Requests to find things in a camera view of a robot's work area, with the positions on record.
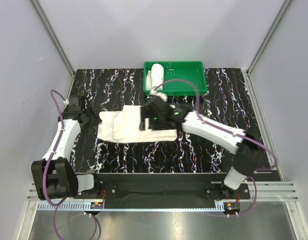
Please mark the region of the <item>white towel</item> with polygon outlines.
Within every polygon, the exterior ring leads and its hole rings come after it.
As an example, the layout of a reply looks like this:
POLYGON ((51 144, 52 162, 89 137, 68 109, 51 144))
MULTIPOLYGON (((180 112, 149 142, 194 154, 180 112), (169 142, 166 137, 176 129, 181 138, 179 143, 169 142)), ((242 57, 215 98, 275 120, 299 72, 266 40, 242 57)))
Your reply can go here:
POLYGON ((121 111, 101 111, 99 118, 101 123, 98 125, 97 138, 106 142, 119 144, 171 142, 178 136, 175 129, 149 129, 148 118, 145 119, 145 129, 141 130, 140 105, 124 105, 121 111))
POLYGON ((164 82, 164 67, 158 63, 152 65, 151 70, 146 74, 145 89, 151 90, 164 82))

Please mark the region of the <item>green plastic tray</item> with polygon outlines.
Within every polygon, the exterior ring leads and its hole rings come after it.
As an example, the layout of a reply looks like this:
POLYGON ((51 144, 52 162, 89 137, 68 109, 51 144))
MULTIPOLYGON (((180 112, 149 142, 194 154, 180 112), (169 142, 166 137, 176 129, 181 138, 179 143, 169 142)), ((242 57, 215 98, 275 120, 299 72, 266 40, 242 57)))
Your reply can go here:
POLYGON ((146 96, 150 95, 150 90, 146 90, 146 75, 151 70, 153 64, 163 66, 164 82, 176 80, 158 88, 159 92, 163 92, 169 97, 196 95, 195 90, 190 85, 180 82, 179 79, 194 84, 201 96, 208 90, 205 69, 201 61, 146 61, 143 66, 143 92, 146 96))

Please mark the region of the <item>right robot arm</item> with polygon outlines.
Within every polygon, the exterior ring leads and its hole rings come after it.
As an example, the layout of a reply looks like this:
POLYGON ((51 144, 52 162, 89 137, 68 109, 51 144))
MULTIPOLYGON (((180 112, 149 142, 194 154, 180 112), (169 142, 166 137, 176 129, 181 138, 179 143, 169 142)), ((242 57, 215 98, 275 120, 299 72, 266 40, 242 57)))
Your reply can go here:
POLYGON ((186 105, 171 106, 153 96, 140 107, 141 131, 181 130, 211 141, 233 154, 233 166, 227 172, 222 191, 236 192, 241 183, 252 176, 262 158, 260 143, 240 128, 211 120, 186 105))

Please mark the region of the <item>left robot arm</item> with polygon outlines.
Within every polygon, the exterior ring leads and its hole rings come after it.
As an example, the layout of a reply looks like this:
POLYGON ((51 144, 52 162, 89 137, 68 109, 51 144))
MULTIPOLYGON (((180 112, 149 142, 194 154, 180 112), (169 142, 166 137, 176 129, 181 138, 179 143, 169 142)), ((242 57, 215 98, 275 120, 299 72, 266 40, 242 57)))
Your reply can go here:
POLYGON ((97 189, 93 174, 77 175, 71 167, 70 156, 78 135, 94 129, 101 122, 88 99, 72 95, 58 116, 57 131, 46 154, 31 164, 31 173, 40 200, 74 198, 80 192, 97 189))

